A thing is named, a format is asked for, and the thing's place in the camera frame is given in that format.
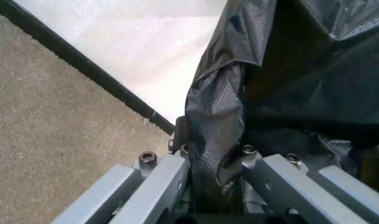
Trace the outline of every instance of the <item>gray metal bar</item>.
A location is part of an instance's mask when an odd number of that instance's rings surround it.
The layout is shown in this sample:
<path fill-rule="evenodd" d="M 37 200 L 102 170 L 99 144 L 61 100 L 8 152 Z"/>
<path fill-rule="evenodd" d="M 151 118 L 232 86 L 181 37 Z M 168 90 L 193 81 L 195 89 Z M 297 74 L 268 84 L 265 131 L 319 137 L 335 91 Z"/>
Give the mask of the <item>gray metal bar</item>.
<path fill-rule="evenodd" d="M 113 166 L 52 224 L 106 223 L 141 183 L 138 170 L 122 165 Z"/>
<path fill-rule="evenodd" d="M 379 193 L 336 166 L 308 175 L 369 223 L 379 223 Z"/>
<path fill-rule="evenodd" d="M 156 223 L 164 211 L 173 212 L 185 190 L 189 167 L 184 158 L 166 155 L 110 224 Z"/>
<path fill-rule="evenodd" d="M 366 223 L 281 155 L 244 167 L 244 178 L 278 215 L 295 209 L 309 223 Z"/>

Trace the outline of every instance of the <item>white wall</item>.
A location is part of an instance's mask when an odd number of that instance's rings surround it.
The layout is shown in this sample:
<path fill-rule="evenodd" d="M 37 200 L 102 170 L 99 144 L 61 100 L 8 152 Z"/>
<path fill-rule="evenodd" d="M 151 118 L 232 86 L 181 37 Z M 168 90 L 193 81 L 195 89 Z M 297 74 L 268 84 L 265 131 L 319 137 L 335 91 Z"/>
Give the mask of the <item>white wall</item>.
<path fill-rule="evenodd" d="M 15 0 L 172 124 L 226 0 Z"/>

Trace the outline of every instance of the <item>carpeted floor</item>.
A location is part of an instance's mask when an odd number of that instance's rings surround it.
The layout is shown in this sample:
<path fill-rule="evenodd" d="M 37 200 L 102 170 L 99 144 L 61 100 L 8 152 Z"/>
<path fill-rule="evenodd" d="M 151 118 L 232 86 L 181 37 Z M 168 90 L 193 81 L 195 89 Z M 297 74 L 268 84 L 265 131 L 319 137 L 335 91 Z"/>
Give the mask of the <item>carpeted floor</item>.
<path fill-rule="evenodd" d="M 0 16 L 0 223 L 48 223 L 169 136 Z"/>

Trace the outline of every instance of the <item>screw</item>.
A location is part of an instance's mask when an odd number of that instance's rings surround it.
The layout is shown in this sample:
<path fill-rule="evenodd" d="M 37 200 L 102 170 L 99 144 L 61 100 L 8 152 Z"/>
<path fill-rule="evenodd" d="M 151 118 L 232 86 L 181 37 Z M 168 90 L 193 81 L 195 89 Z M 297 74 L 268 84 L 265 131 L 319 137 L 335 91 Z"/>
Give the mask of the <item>screw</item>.
<path fill-rule="evenodd" d="M 251 145 L 244 145 L 242 147 L 242 152 L 244 152 L 246 155 L 253 155 L 257 153 L 257 150 Z"/>
<path fill-rule="evenodd" d="M 146 151 L 138 156 L 138 162 L 143 169 L 152 169 L 157 164 L 157 156 L 154 152 Z"/>
<path fill-rule="evenodd" d="M 168 150 L 169 150 L 169 152 L 173 152 L 173 150 L 174 150 L 174 140 L 173 139 L 169 139 L 169 141 L 168 141 Z"/>
<path fill-rule="evenodd" d="M 287 156 L 286 156 L 286 158 L 295 167 L 300 168 L 300 166 L 302 164 L 302 161 L 300 160 L 300 158 L 296 154 L 288 153 Z"/>

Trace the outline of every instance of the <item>metal bracket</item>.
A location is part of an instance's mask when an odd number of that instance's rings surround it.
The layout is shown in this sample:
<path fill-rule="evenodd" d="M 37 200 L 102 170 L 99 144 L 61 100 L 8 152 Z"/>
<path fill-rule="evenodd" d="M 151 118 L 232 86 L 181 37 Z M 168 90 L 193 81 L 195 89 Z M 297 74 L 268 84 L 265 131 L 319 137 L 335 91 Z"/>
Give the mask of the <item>metal bracket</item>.
<path fill-rule="evenodd" d="M 279 154 L 244 167 L 244 178 L 279 216 L 294 209 L 309 223 L 366 223 Z"/>
<path fill-rule="evenodd" d="M 115 165 L 63 211 L 52 224 L 106 223 L 141 181 L 139 170 Z"/>

